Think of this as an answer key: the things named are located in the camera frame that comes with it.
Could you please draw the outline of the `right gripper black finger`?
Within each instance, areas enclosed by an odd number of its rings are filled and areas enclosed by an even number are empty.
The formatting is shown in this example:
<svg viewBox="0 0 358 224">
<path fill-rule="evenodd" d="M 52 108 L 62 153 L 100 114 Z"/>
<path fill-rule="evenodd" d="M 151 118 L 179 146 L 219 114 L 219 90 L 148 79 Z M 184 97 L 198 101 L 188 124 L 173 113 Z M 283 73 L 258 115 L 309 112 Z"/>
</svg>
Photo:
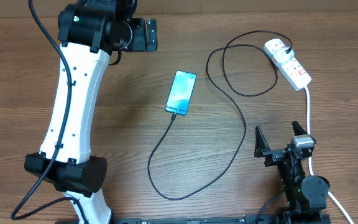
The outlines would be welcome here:
<svg viewBox="0 0 358 224">
<path fill-rule="evenodd" d="M 305 131 L 297 121 L 293 121 L 291 125 L 293 127 L 293 132 L 295 136 L 301 136 L 307 134 L 307 131 Z"/>
<path fill-rule="evenodd" d="M 270 151 L 269 144 L 265 139 L 260 126 L 255 127 L 255 150 L 254 157 L 264 157 Z"/>
</svg>

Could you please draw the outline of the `Galaxy S24+ smartphone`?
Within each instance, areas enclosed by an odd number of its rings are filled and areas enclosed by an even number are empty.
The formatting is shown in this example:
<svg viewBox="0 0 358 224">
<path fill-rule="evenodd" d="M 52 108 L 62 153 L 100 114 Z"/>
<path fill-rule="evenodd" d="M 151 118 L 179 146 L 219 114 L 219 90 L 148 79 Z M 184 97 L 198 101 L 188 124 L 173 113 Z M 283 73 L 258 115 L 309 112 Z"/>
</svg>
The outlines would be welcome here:
<svg viewBox="0 0 358 224">
<path fill-rule="evenodd" d="M 173 79 L 165 111 L 185 116 L 196 83 L 196 74 L 177 70 Z"/>
</svg>

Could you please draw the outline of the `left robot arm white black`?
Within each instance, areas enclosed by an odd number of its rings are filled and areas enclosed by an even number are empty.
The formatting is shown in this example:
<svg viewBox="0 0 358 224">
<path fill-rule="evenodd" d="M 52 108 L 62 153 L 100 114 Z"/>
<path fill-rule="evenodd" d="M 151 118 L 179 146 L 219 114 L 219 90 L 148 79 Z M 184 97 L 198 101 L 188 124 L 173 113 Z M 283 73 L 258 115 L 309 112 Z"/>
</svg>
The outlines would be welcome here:
<svg viewBox="0 0 358 224">
<path fill-rule="evenodd" d="M 113 52 L 157 49 L 155 19 L 134 17 L 135 1 L 78 1 L 58 15 L 60 75 L 49 129 L 24 168 L 63 192 L 78 223 L 113 223 L 102 186 L 107 161 L 91 154 L 90 132 L 102 77 Z"/>
</svg>

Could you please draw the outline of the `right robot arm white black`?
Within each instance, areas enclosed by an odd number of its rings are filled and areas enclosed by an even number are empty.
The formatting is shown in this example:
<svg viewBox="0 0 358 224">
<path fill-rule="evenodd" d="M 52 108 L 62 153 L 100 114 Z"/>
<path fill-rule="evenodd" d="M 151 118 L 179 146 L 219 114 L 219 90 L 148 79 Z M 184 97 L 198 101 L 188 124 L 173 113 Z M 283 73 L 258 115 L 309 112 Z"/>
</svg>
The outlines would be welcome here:
<svg viewBox="0 0 358 224">
<path fill-rule="evenodd" d="M 316 140 L 308 134 L 297 121 L 291 123 L 294 137 L 283 149 L 272 150 L 265 139 L 260 126 L 255 127 L 256 158 L 265 159 L 264 166 L 275 166 L 278 169 L 283 190 L 269 199 L 260 209 L 281 194 L 287 198 L 287 207 L 279 208 L 265 223 L 330 223 L 329 215 L 323 215 L 326 209 L 330 183 L 318 175 L 305 174 L 302 161 L 312 156 Z"/>
</svg>

